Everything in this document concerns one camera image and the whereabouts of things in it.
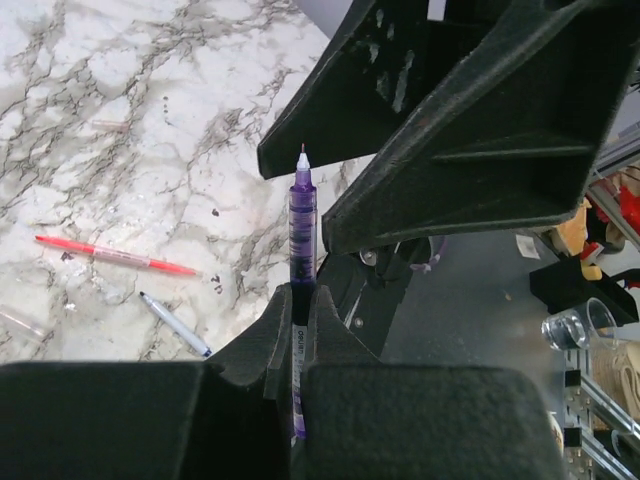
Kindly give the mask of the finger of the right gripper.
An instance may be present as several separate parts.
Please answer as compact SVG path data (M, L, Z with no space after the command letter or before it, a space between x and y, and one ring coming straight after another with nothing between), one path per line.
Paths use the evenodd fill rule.
M334 254L577 209L639 60L635 1L513 1L326 212Z
M378 152L480 41L476 1L355 1L316 66L257 148L265 179Z

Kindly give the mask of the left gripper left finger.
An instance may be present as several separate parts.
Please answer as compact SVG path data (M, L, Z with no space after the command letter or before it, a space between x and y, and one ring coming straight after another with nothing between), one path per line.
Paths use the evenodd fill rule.
M292 294L206 360L1 369L5 479L286 479Z

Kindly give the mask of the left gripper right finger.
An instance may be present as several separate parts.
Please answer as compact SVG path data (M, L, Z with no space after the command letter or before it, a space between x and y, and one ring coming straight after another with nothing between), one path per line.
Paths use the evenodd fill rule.
M379 362L316 290L296 479L562 479L534 383L513 369Z

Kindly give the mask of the dark blue pen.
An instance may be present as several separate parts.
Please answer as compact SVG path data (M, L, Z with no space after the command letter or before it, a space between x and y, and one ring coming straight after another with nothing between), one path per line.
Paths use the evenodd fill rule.
M292 290L292 400L293 429L306 438L302 411L301 375L305 361L311 298L317 283L317 189L305 145L296 163L289 189L289 269Z

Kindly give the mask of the red pen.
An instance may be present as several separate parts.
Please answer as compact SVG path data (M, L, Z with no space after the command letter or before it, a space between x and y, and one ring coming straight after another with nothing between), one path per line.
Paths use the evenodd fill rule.
M135 255L108 247L96 246L92 244L66 240L63 238L42 235L36 235L35 240L41 244L53 248L58 248L65 252L84 254L121 265L150 269L173 275L195 276L198 274L198 271L186 266L181 266L178 264L145 256Z

